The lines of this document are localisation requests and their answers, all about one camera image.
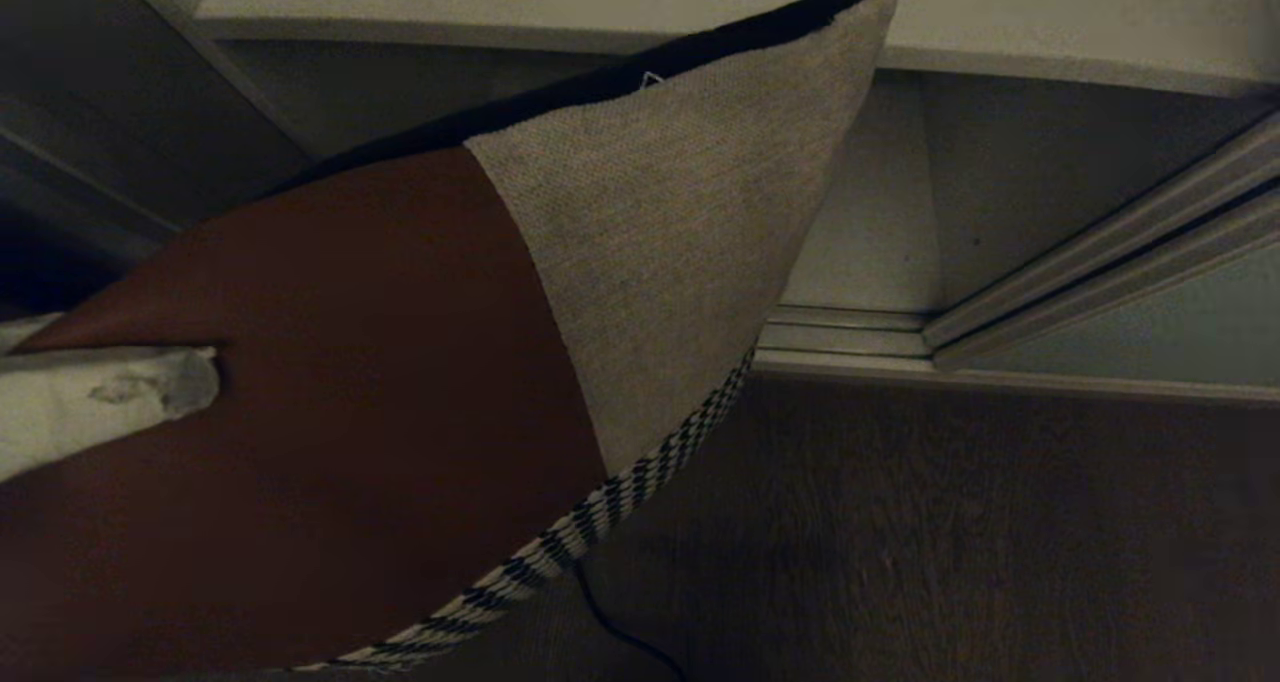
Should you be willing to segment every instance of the brown leather panel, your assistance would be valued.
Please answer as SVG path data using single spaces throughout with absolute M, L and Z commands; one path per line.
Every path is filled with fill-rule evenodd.
M 124 344 L 218 345 L 223 394 L 0 488 L 0 678 L 347 654 L 604 481 L 525 244 L 462 148 L 206 223 L 23 349 Z

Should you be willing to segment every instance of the woven trim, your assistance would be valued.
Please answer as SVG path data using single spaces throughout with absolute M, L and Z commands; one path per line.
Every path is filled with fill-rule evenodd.
M 751 367 L 753 356 L 754 348 L 742 357 L 722 385 L 704 399 L 701 407 L 686 417 L 675 432 L 669 432 L 662 444 L 626 471 L 604 481 L 536 540 L 522 546 L 502 567 L 485 575 L 439 612 L 385 642 L 325 663 L 293 669 L 403 672 L 475 637 L 488 624 L 502 618 L 513 604 L 530 598 L 540 586 L 586 554 L 591 545 L 608 536 L 617 523 L 630 517 L 637 505 L 689 462 L 707 435 L 733 407 Z

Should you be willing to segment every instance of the dark floor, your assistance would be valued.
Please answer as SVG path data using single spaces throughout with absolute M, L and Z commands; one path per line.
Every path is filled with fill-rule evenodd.
M 754 381 L 586 567 L 694 681 L 1280 679 L 1280 409 Z M 566 577 L 403 678 L 671 677 Z

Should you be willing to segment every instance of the pillow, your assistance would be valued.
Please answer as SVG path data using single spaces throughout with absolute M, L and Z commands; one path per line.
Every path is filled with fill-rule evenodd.
M 38 331 L 214 345 L 221 390 L 0 486 L 0 676 L 399 669 L 532 594 L 732 404 L 893 6 L 366 145 Z

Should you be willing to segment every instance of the black cable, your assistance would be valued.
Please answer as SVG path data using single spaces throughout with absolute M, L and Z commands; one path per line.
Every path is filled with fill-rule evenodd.
M 604 617 L 604 612 L 600 610 L 600 605 L 595 604 L 595 595 L 591 594 L 591 586 L 586 583 L 586 573 L 582 571 L 582 566 L 580 563 L 573 563 L 573 575 L 577 577 L 577 586 L 582 589 L 582 599 L 586 600 L 586 607 L 591 610 L 591 617 L 595 618 L 595 622 L 600 623 L 600 627 L 603 627 L 605 632 L 667 665 L 667 669 L 671 669 L 671 672 L 676 676 L 676 679 L 680 682 L 686 682 L 689 679 L 685 677 L 685 669 L 681 669 L 681 667 L 676 664 L 676 660 L 667 656 L 667 653 L 659 650 L 649 642 L 645 642 L 644 640 L 627 635 L 614 627 L 613 623 L 609 622 L 608 617 Z

